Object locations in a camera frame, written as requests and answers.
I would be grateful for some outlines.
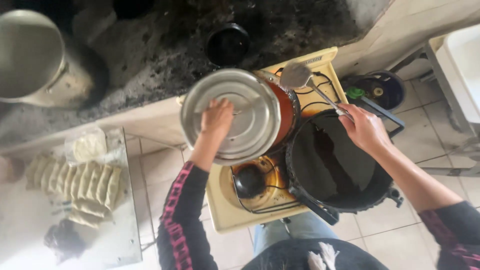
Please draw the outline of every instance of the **person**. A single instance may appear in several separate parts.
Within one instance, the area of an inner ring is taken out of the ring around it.
[[[437,268],[480,269],[480,213],[402,154],[392,144],[378,117],[355,105],[339,106],[346,109],[355,121],[353,123],[346,116],[339,117],[348,136],[392,176],[440,245]],[[210,102],[202,115],[202,130],[192,156],[170,188],[157,238],[159,263],[163,270],[218,269],[210,255],[199,217],[208,172],[230,129],[232,112],[233,105],[226,99]],[[369,253],[339,240],[311,212],[289,219],[288,224],[273,221],[264,226],[257,225],[255,256],[243,269],[387,269]],[[333,263],[323,253],[325,245],[333,248],[330,250],[334,253]],[[310,260],[315,256],[320,259],[320,264],[311,264]]]

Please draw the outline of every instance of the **stove burner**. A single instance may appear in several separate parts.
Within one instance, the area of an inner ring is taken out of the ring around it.
[[[234,183],[241,199],[251,199],[266,189],[264,174],[255,164],[240,168],[234,176]]]

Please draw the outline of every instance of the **green valve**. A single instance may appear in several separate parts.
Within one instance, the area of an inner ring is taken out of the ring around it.
[[[351,99],[357,99],[359,97],[365,96],[365,91],[360,88],[351,86],[346,90],[345,94]]]

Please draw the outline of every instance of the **metal spatula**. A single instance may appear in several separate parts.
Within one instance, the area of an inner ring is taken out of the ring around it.
[[[282,75],[280,77],[280,84],[292,89],[304,88],[306,86],[312,88],[335,109],[338,115],[346,115],[350,120],[352,120],[352,122],[355,122],[353,121],[353,117],[346,110],[337,106],[337,104],[327,97],[324,92],[318,89],[313,82],[312,77],[312,71],[307,66],[301,63],[290,62],[283,68]]]

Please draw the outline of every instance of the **jeans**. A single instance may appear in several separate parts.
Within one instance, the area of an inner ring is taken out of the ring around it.
[[[318,216],[305,212],[289,217],[290,223],[280,220],[255,226],[253,241],[253,257],[256,257],[269,246],[287,239],[334,238],[338,236]]]

